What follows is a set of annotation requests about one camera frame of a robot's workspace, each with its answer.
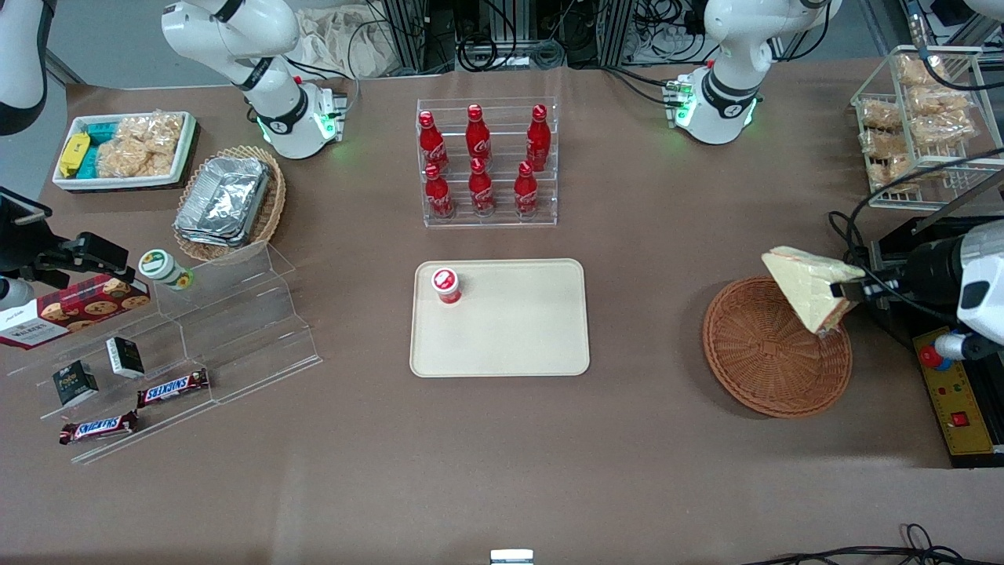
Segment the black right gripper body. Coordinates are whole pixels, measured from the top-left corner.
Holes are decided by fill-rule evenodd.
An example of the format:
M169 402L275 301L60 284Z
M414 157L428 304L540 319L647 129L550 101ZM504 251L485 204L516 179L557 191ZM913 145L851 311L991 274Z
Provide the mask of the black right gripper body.
M42 271L76 267L67 239L54 235L47 220L53 209L7 188L1 190L1 272L19 278Z

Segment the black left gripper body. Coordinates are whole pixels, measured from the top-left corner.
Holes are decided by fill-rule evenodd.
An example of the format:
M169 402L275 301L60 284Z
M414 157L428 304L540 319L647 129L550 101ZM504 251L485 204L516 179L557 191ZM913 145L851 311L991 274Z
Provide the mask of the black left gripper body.
M920 242L901 268L900 292L924 305L956 308L962 289L964 236Z

